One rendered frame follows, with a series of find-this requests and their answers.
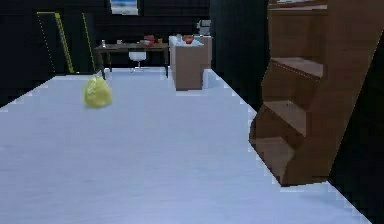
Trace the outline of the yellow garbage bag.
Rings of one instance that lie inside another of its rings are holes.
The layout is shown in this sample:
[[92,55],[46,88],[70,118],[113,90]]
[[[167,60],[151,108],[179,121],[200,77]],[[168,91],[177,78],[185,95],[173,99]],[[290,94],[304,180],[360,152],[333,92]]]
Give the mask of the yellow garbage bag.
[[83,87],[82,98],[89,108],[101,108],[112,102],[112,92],[100,76],[92,76]]

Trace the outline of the framed blue picture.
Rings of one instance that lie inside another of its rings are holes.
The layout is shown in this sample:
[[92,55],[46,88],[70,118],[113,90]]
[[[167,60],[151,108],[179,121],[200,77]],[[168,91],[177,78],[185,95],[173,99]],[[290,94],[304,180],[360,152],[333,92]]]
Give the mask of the framed blue picture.
[[111,12],[118,15],[138,15],[138,0],[110,0]]

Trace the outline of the brown wooden shelf unit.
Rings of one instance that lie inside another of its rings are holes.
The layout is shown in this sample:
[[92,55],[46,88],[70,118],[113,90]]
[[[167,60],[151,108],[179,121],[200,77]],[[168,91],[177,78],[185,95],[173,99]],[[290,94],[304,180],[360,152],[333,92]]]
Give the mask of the brown wooden shelf unit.
[[270,0],[249,142],[282,186],[324,182],[384,29],[384,0]]

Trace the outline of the black door with yellow edge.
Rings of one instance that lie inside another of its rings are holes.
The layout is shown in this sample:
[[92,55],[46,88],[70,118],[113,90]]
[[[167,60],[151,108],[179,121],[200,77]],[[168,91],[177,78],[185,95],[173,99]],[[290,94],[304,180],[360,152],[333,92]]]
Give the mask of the black door with yellow edge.
[[36,15],[50,72],[55,75],[93,74],[96,70],[93,15],[49,11]]

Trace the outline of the grey appliance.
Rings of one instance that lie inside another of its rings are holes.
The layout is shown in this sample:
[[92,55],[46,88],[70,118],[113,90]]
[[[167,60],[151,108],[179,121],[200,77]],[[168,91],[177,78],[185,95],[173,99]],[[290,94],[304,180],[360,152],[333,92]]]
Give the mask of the grey appliance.
[[199,34],[203,35],[203,36],[209,36],[210,35],[210,25],[211,25],[210,20],[200,20],[197,23],[197,29],[199,31]]

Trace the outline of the dark wooden table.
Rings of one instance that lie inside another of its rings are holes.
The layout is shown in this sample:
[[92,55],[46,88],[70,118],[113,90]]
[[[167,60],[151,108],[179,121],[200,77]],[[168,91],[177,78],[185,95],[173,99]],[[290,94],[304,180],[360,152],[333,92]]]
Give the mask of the dark wooden table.
[[140,43],[123,43],[123,44],[105,44],[99,45],[94,49],[96,54],[95,71],[101,72],[105,77],[104,56],[107,56],[108,63],[111,63],[111,53],[128,53],[128,52],[162,52],[164,55],[165,72],[168,72],[169,66],[169,45],[167,43],[155,43],[147,46]]

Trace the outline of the brown kitchen counter cabinet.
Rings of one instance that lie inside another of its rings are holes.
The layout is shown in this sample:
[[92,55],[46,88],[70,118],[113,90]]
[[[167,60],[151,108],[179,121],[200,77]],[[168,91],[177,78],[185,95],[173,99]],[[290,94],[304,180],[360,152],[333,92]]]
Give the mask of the brown kitchen counter cabinet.
[[190,44],[169,37],[170,70],[177,91],[201,90],[203,73],[211,68],[212,37],[194,35]]

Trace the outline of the white chair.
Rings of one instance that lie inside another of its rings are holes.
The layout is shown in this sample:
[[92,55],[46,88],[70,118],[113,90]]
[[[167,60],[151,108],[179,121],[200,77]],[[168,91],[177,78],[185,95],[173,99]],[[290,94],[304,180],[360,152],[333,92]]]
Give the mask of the white chair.
[[141,62],[145,61],[146,58],[147,58],[147,54],[145,52],[130,52],[129,59],[137,63],[137,66],[132,68],[131,72],[143,71]]

